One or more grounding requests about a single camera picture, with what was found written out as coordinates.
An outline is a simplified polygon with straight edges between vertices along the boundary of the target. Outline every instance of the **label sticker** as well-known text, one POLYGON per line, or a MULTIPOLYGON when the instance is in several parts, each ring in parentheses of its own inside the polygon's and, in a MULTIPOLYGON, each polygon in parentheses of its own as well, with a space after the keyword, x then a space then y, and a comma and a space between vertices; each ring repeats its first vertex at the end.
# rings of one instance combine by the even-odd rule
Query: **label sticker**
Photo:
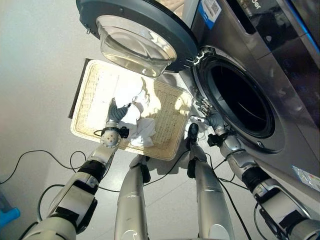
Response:
POLYGON ((202 15, 208 28, 212 29, 221 13, 221 7, 216 0, 202 0, 199 4, 198 11, 202 15))
POLYGON ((320 177, 312 175, 294 165, 292 165, 292 168, 302 183, 320 192, 320 177))

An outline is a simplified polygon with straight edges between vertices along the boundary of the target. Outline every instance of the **tiled floor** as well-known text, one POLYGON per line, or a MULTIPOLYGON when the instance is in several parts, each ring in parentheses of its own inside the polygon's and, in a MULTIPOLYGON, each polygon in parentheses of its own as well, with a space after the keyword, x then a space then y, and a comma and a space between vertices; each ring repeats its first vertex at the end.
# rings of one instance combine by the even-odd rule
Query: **tiled floor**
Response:
MULTIPOLYGON (((48 150, 68 165, 74 151, 88 155, 97 147, 96 143, 72 135, 71 120, 67 118, 85 58, 104 59, 98 40, 86 35, 79 22, 75 1, 0 1, 0 181, 10 175, 19 156, 26 151, 48 150)), ((207 133, 201 132, 199 144, 212 156, 215 166, 223 158, 217 148, 207 146, 207 133)), ((184 150, 182 144, 179 152, 184 150)), ((101 185, 119 190, 134 157, 135 154, 119 150, 101 185)), ((77 155, 74 165, 82 161, 77 155)), ((163 176, 173 163, 151 159, 148 165, 152 180, 163 176)), ((144 188, 152 240, 197 237, 196 184, 187 177, 187 164, 188 155, 171 174, 144 188)), ((226 179, 232 176, 227 163, 216 173, 226 179)), ((43 190, 52 184, 66 183, 72 174, 46 153, 25 155, 12 179, 0 185, 12 206, 21 211, 19 219, 0 230, 0 239, 17 239, 36 220, 37 202, 43 190)), ((252 239, 261 239, 253 224, 255 203, 251 194, 229 183, 225 185, 252 239)), ((52 189, 44 197, 42 215, 58 190, 52 189)), ((97 209, 78 240, 113 239, 118 194, 99 190, 96 198, 97 209)), ((227 205, 236 239, 246 239, 229 200, 227 205)), ((260 217, 258 224, 269 240, 275 239, 260 217)))

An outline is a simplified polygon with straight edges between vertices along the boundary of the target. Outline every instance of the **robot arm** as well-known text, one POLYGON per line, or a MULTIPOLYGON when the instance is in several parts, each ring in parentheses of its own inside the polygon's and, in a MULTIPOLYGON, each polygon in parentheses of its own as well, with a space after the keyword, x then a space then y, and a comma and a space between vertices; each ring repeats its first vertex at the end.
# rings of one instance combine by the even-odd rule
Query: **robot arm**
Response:
POLYGON ((112 100, 108 120, 101 132, 101 144, 57 194, 46 219, 34 226, 25 235, 25 240, 75 240, 76 234, 86 229, 98 203, 95 193, 99 183, 112 163, 121 137, 128 137, 129 130, 119 129, 118 122, 129 106, 117 108, 112 100))
POLYGON ((209 146, 220 148, 231 170, 261 206, 260 214, 274 235, 278 239, 317 239, 320 221, 311 219, 303 204, 259 167, 256 158, 247 153, 238 138, 224 128, 223 118, 207 99, 201 99, 198 105, 206 118, 193 116, 193 120, 212 126, 215 135, 208 136, 209 146))

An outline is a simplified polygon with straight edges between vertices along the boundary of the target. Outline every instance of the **wire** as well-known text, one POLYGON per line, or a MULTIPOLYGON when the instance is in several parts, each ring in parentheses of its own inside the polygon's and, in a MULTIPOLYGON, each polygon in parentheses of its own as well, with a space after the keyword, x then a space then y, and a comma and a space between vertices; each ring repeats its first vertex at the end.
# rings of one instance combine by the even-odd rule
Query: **wire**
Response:
POLYGON ((107 190, 109 192, 113 192, 113 193, 120 193, 120 191, 118 191, 118 190, 111 190, 111 189, 108 189, 108 188, 104 188, 102 186, 100 186, 99 188, 102 189, 102 190, 107 190))
POLYGON ((44 198, 44 195, 46 194, 46 192, 48 192, 51 188, 54 188, 54 187, 64 187, 65 185, 63 184, 53 184, 51 186, 48 186, 44 191, 43 193, 41 194, 39 200, 38 200, 38 204, 36 206, 36 216, 38 218, 38 221, 42 221, 42 217, 41 217, 41 213, 40 213, 40 207, 41 207, 41 202, 42 202, 42 199, 44 198))
POLYGON ((255 225, 255 228, 256 230, 258 231, 258 233, 260 234, 260 236, 264 239, 264 240, 268 240, 263 234, 262 232, 260 231, 259 227, 258 227, 258 224, 257 224, 257 208, 258 208, 258 205, 259 203, 256 203, 255 207, 254 207, 254 211, 253 211, 253 221, 254 221, 254 225, 255 225))
POLYGON ((225 179, 220 178, 220 177, 218 177, 218 179, 221 180, 221 181, 223 181, 223 182, 225 182, 225 183, 230 183, 230 184, 236 185, 236 186, 239 187, 239 188, 242 188, 242 189, 245 189, 245 190, 249 190, 249 189, 246 188, 245 186, 241 186, 241 185, 239 185, 239 184, 237 184, 237 183, 235 183, 235 182, 233 182, 233 181, 228 181, 228 180, 225 180, 225 179))
POLYGON ((220 182, 221 186, 224 188, 226 194, 228 195, 229 200, 231 202, 231 205, 232 205, 232 207, 233 207, 233 209, 234 209, 234 211, 235 211, 235 213, 236 213, 236 215, 237 215, 237 217, 238 217, 238 219, 239 219, 239 221, 240 221, 240 223, 241 223, 241 225, 243 227, 243 230, 244 230, 248 240, 252 240, 252 238, 251 238, 251 236, 250 236, 250 234, 249 234, 249 232, 247 230, 247 227, 246 227, 244 221, 242 220, 242 218, 241 218, 241 216, 240 216, 240 214, 239 214, 239 212, 238 212, 238 210, 236 208, 236 205, 234 204, 234 201, 232 200, 232 198, 230 196, 230 193, 228 192, 227 188, 223 185, 223 183, 219 179, 218 179, 218 181, 220 182))
MULTIPOLYGON (((224 159, 222 162, 220 162, 220 163, 214 168, 213 165, 212 165, 211 155, 210 155, 209 153, 206 153, 206 152, 205 152, 205 154, 207 154, 207 155, 210 157, 210 165, 211 165, 211 168, 212 168, 213 171, 214 171, 216 168, 220 167, 221 164, 223 164, 224 162, 227 161, 227 159, 224 159)), ((233 180, 235 179, 235 176, 236 176, 236 175, 233 174, 233 177, 231 178, 231 180, 226 180, 226 179, 221 178, 221 177, 218 177, 218 179, 220 179, 221 181, 223 181, 223 182, 225 182, 225 183, 230 183, 230 184, 236 185, 236 186, 238 186, 238 187, 240 187, 240 188, 243 188, 243 189, 245 189, 245 190, 248 190, 248 188, 246 188, 246 187, 244 187, 244 186, 241 186, 241 185, 233 182, 233 180)))
POLYGON ((17 170, 17 167, 18 167, 18 165, 19 165, 19 163, 20 163, 20 160, 22 159, 22 157, 23 157, 24 155, 29 154, 29 153, 36 153, 36 152, 44 152, 44 153, 49 154, 58 164, 60 164, 60 165, 61 165, 63 168, 65 168, 65 169, 70 169, 70 170, 77 169, 77 168, 68 167, 68 166, 66 166, 66 165, 63 165, 52 153, 50 153, 50 152, 47 151, 47 150, 32 150, 32 151, 27 151, 27 152, 23 153, 23 154, 19 157, 18 162, 16 163, 15 168, 14 168, 13 172, 11 173, 11 175, 10 175, 5 181, 0 182, 0 184, 4 184, 4 183, 6 183, 9 179, 12 178, 12 176, 15 174, 15 172, 16 172, 16 170, 17 170))
POLYGON ((97 131, 94 131, 93 134, 96 135, 97 137, 101 137, 102 134, 99 135, 99 134, 97 134, 97 132, 101 132, 102 133, 102 131, 103 131, 103 129, 97 130, 97 131))
MULTIPOLYGON (((224 163, 225 161, 226 161, 226 159, 224 159, 222 162, 220 162, 220 163, 214 168, 214 167, 212 166, 212 158, 211 158, 211 156, 210 156, 210 164, 211 164, 211 169, 212 169, 212 171, 214 172, 215 169, 218 168, 218 167, 219 167, 222 163, 224 163)), ((237 185, 236 183, 232 182, 232 180, 233 180, 234 178, 235 178, 235 174, 233 174, 233 177, 232 177, 232 179, 231 179, 230 181, 229 181, 229 180, 225 180, 225 179, 224 179, 224 180, 225 180, 226 182, 228 182, 228 183, 232 183, 232 184, 237 185)), ((237 210, 237 208, 236 208, 236 205, 234 204, 234 201, 232 200, 232 197, 230 196, 230 193, 228 192, 227 188, 223 185, 223 183, 220 181, 219 178, 218 178, 218 181, 220 182, 221 186, 224 188, 226 194, 228 195, 229 200, 230 200, 230 202, 231 202, 231 205, 232 205, 232 207, 233 207, 233 209, 234 209, 237 217, 238 217, 239 220, 240 220, 240 223, 241 223, 241 225, 242 225, 242 227, 243 227, 243 229, 244 229, 244 232, 245 232, 248 240, 252 240, 252 239, 251 239, 251 236, 250 236, 250 234, 249 234, 249 232, 248 232, 248 230, 247 230, 247 227, 246 227, 244 221, 242 220, 242 218, 241 218, 241 216, 240 216, 240 214, 239 214, 239 212, 238 212, 238 210, 237 210)))
POLYGON ((153 184, 155 182, 158 182, 159 180, 163 179, 164 177, 166 177, 169 173, 171 173, 171 171, 174 169, 174 167, 177 165, 177 163, 179 162, 179 160, 182 158, 182 156, 189 152, 190 150, 187 150, 187 151, 184 151, 179 157, 178 159, 175 161, 175 163, 173 164, 173 166, 170 168, 170 170, 162 177, 158 178, 157 180, 154 180, 154 181, 151 181, 151 182, 148 182, 147 184, 143 185, 143 186, 148 186, 150 184, 153 184))
POLYGON ((215 168, 214 168, 213 165, 212 165, 211 155, 210 155, 209 153, 206 153, 206 152, 205 152, 205 154, 207 154, 207 155, 209 156, 209 158, 210 158, 210 165, 211 165, 211 168, 212 168, 213 171, 216 170, 216 168, 220 167, 220 165, 223 164, 225 161, 227 161, 227 159, 224 159, 222 162, 220 162, 220 163, 219 163, 217 166, 215 166, 215 168))
POLYGON ((69 159, 69 163, 70 163, 70 166, 71 166, 71 168, 72 168, 72 171, 74 171, 74 172, 76 172, 76 169, 81 168, 81 166, 78 166, 78 167, 76 167, 76 168, 74 168, 74 167, 72 166, 72 157, 73 157, 74 154, 76 154, 76 153, 81 153, 81 154, 84 156, 84 161, 86 161, 86 158, 87 158, 83 151, 75 151, 74 153, 71 154, 70 159, 69 159))
POLYGON ((35 221, 33 223, 30 224, 30 226, 28 226, 28 228, 21 234, 21 236, 19 237, 18 240, 22 240, 24 238, 24 236, 29 232, 29 230, 34 226, 34 225, 37 225, 38 222, 35 221))

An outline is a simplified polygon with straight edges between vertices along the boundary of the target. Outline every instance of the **front-loading washing machine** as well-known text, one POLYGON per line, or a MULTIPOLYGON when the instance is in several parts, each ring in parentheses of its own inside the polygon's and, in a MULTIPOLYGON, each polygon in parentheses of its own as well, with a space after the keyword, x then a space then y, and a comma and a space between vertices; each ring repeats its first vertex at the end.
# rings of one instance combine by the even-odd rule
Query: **front-loading washing machine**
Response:
POLYGON ((196 1, 191 28, 155 0, 76 4, 108 60, 148 77, 180 72, 267 170, 319 197, 316 0, 196 1))

